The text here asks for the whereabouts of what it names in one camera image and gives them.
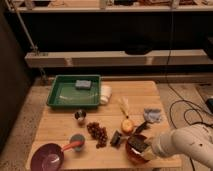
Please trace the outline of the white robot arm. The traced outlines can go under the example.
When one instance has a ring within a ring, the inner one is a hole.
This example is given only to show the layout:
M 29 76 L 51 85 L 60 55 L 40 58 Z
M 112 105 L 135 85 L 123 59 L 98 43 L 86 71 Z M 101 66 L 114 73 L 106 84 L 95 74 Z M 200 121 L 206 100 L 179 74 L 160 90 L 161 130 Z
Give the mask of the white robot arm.
M 176 154 L 184 154 L 213 169 L 213 130 L 203 124 L 195 124 L 160 133 L 140 156 L 151 160 Z

